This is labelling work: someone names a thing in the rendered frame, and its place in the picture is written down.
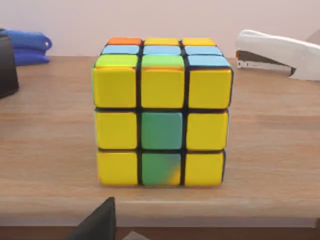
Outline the white stapler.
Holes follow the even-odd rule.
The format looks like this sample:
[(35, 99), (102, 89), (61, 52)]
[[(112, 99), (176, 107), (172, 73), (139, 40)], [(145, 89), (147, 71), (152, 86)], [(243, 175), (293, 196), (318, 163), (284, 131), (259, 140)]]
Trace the white stapler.
[(289, 71), (291, 79), (320, 81), (320, 45), (245, 29), (236, 38), (239, 69)]

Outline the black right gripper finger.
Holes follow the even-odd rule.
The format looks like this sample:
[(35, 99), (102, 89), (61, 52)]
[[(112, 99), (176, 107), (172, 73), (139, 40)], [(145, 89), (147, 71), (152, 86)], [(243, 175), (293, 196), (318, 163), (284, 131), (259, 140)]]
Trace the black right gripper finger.
[(70, 240), (116, 240), (115, 198), (109, 197), (70, 234)]

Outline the yellow puzzle cube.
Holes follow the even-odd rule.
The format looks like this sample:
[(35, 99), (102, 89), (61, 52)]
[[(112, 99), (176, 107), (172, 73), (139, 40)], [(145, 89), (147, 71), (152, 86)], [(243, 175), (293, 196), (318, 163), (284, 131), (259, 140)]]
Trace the yellow puzzle cube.
[(100, 183), (220, 185), (233, 80), (210, 38), (110, 38), (92, 69)]

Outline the black box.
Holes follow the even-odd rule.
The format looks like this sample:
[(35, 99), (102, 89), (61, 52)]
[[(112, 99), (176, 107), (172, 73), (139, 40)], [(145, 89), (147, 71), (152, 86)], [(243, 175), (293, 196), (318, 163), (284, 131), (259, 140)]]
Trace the black box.
[(11, 39), (0, 31), (0, 99), (19, 90), (19, 82)]

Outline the blue stapler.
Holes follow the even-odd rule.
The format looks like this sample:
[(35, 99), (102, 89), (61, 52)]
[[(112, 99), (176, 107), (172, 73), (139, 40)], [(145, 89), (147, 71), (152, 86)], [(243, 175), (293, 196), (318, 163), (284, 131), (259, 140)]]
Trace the blue stapler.
[(16, 66), (39, 65), (50, 62), (46, 53), (53, 44), (44, 33), (0, 28), (0, 34), (6, 34), (10, 38)]

